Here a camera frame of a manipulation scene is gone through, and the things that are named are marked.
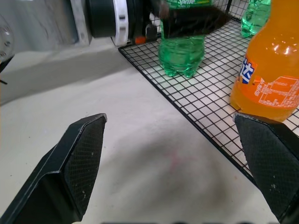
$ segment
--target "white ring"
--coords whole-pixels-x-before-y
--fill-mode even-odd
[[[126,45],[129,34],[129,18],[126,0],[113,0],[115,13],[115,45]]]

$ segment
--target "fanta label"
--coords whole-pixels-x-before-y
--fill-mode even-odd
[[[275,108],[292,109],[299,105],[298,78],[283,76],[268,83],[260,76],[254,76],[256,68],[257,65],[245,56],[237,80],[244,96],[255,103]]]

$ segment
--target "black cylinder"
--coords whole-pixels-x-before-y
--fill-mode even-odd
[[[92,36],[115,36],[115,13],[113,0],[87,0],[88,19]]]

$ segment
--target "metal grid shelf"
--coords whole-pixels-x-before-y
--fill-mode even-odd
[[[255,184],[232,119],[236,110],[229,104],[229,95],[249,43],[240,33],[240,23],[230,21],[206,36],[205,59],[193,78],[182,74],[165,75],[157,56],[160,39],[154,43],[126,46],[119,51]],[[298,109],[285,124],[299,134]]]

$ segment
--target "fanta bottle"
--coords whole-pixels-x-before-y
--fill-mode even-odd
[[[249,43],[231,92],[241,112],[284,121],[299,105],[299,0],[272,0],[271,15]]]

